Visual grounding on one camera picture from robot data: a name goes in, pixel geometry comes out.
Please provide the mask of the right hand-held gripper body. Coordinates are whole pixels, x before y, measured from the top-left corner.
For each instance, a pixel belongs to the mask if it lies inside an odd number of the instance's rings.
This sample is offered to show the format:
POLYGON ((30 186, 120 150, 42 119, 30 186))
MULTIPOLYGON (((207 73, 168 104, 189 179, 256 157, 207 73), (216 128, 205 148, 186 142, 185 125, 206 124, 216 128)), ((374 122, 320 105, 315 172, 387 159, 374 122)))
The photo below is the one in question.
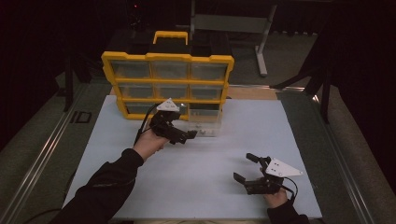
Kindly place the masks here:
POLYGON ((283 182, 285 179, 290 180, 292 176, 300 176, 303 172, 278 159, 271 159, 270 157, 259 158, 258 164, 262 168, 262 177, 245 182, 244 187, 247 190, 247 194, 274 194, 280 188, 283 188, 290 192, 292 196, 296 196, 298 193, 296 183, 292 181, 295 186, 295 190, 292 190, 284 186, 283 182))

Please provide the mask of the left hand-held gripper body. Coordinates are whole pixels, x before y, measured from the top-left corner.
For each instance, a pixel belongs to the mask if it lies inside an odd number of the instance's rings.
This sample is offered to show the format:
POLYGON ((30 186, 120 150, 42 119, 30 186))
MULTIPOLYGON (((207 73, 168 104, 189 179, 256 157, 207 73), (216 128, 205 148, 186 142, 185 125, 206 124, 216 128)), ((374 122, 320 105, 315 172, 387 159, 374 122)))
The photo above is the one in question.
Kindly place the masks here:
POLYGON ((157 112, 152 117, 149 127, 157 136, 167 138, 171 144, 185 144, 189 134, 176 128, 173 121, 180 118, 179 107, 168 98, 156 106, 157 112))

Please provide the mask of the clear plastic drawer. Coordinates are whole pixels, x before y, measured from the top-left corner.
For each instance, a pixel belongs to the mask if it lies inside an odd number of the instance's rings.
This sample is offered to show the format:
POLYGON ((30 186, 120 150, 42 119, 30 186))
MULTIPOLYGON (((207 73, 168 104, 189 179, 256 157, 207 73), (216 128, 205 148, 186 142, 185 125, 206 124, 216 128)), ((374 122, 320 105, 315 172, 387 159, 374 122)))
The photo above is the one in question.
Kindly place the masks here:
POLYGON ((201 137, 215 137, 221 127, 221 109, 219 104, 189 104, 188 127, 198 132, 201 137), (209 136, 200 134, 200 130, 209 130, 209 136))

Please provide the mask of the person's right hand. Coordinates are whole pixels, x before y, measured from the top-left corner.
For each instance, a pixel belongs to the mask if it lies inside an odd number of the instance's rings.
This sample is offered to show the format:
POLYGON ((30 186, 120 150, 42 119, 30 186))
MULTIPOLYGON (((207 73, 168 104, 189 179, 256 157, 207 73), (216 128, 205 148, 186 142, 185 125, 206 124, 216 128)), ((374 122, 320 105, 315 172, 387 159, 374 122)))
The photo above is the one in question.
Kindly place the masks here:
POLYGON ((287 192, 283 188, 280 188, 274 194, 264 194, 263 198, 271 209, 277 208, 288 201, 287 192))

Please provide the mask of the person's left hand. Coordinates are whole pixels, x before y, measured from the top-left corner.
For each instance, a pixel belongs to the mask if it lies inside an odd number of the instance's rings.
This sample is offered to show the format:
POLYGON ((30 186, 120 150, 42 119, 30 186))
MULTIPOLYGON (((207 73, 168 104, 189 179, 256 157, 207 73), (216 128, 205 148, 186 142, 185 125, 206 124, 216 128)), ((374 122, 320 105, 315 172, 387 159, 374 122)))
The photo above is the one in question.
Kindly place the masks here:
POLYGON ((163 149, 164 145, 168 142, 169 140, 167 138, 158 136, 154 131, 148 130, 140 135, 139 139, 134 144, 133 149, 144 161, 146 161, 157 151, 163 149))

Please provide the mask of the grid of clear drawers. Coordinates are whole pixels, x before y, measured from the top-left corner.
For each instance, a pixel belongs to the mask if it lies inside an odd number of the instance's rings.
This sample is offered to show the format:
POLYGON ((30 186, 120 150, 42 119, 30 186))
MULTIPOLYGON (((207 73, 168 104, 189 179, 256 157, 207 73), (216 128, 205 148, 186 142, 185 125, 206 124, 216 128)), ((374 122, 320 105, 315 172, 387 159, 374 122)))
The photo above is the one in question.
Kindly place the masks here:
POLYGON ((168 98, 187 116, 189 104, 221 107, 232 70, 229 63, 111 60, 108 79, 119 110, 129 119, 143 118, 168 98))

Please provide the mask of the white table board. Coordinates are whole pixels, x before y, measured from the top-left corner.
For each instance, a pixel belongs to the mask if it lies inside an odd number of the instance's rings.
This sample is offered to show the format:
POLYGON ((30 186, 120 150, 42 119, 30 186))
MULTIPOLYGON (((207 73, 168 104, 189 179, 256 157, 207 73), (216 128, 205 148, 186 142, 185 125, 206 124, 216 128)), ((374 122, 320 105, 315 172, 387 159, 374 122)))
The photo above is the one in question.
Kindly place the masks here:
MULTIPOLYGON (((89 143, 67 193, 76 191, 106 161, 115 161, 130 147, 141 120, 127 120, 117 109, 116 96, 104 100, 89 143)), ((115 219, 267 219, 261 195, 247 195, 233 179, 262 176, 260 165, 247 153, 271 157, 303 173, 291 177, 299 192, 295 209, 310 218, 322 217, 284 106, 277 100, 229 99, 222 109, 217 137, 196 137, 185 145, 166 145, 138 169, 134 189, 115 219)))

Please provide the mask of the yellow black organizer cabinet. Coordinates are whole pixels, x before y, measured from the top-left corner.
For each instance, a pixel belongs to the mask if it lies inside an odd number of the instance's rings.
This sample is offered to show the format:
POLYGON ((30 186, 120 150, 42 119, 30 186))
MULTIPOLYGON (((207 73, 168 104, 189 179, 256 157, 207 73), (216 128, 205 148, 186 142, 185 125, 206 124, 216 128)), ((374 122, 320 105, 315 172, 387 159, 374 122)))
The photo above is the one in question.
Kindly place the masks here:
POLYGON ((195 109, 220 111, 234 65, 226 34, 176 31, 118 30, 102 62, 127 119, 142 119, 152 105, 168 98, 184 120, 195 109))

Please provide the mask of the black tripod stand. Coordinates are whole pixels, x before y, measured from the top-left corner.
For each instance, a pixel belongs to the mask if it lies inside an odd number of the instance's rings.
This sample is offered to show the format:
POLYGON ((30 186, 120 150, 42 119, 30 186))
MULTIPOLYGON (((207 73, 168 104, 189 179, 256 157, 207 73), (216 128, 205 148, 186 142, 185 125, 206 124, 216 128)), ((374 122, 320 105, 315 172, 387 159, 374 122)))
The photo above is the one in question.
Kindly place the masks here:
POLYGON ((328 40, 329 37, 326 36, 325 32, 320 32, 298 74, 281 83, 270 86, 271 89, 283 90, 299 80, 310 77, 303 93, 314 96, 318 93, 319 89, 322 89, 320 115, 326 123, 329 122, 328 105, 331 86, 331 73, 329 70, 329 53, 331 47, 328 40))

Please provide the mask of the black metal stand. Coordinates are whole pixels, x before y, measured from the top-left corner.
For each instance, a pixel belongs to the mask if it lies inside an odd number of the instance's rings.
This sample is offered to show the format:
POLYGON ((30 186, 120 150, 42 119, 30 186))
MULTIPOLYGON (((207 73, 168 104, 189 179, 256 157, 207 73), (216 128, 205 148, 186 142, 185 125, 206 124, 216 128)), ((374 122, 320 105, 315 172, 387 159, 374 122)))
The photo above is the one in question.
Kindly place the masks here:
POLYGON ((74 102, 74 76, 82 83, 89 83, 92 79, 88 61, 89 59, 81 53, 69 54, 64 60, 64 112, 67 112, 74 102))

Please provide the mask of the black device with red light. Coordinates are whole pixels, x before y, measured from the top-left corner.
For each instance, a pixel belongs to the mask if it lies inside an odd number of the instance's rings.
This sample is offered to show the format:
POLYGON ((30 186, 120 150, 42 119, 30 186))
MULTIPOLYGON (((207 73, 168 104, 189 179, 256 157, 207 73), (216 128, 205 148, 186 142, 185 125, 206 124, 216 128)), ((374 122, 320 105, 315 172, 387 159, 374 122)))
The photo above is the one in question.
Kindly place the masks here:
POLYGON ((125 0, 128 24, 134 31, 145 30, 145 4, 143 0, 125 0))

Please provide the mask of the aluminium rail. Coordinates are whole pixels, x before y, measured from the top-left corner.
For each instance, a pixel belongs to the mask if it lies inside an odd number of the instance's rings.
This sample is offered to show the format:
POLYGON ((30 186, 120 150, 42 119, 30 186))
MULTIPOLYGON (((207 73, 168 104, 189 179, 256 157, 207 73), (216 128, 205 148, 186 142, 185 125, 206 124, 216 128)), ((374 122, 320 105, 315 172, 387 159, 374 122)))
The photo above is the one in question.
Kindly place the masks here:
POLYGON ((310 101, 311 107, 315 111, 315 117, 321 125, 321 128, 326 133, 327 139, 330 142, 330 153, 333 156, 333 160, 336 164, 338 173, 340 174, 344 182, 344 186, 346 188, 349 200, 352 202, 361 224, 375 224, 373 216, 366 204, 366 201, 363 199, 361 190, 357 185, 354 177, 352 176, 349 167, 347 166, 347 162, 344 159, 341 148, 335 139, 332 128, 324 121, 320 114, 320 101, 318 97, 316 95, 308 96, 307 99, 310 101))
POLYGON ((53 96, 0 153, 0 224, 13 224, 66 129, 79 98, 90 87, 74 88, 71 105, 53 96))

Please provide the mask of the grey metal desk frame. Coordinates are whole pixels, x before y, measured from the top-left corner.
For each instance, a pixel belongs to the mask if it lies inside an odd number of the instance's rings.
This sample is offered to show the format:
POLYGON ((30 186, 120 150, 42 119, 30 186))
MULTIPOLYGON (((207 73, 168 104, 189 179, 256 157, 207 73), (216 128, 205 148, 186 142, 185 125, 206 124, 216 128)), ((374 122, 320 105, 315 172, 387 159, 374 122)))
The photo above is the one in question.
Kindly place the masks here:
POLYGON ((263 56, 263 50, 276 14, 277 4, 270 5, 270 9, 266 17, 257 18, 200 14, 196 11, 196 1, 197 0, 191 0, 190 38, 193 37, 196 30, 261 34, 262 40, 260 44, 255 47, 255 55, 260 76, 266 77, 268 72, 263 56))

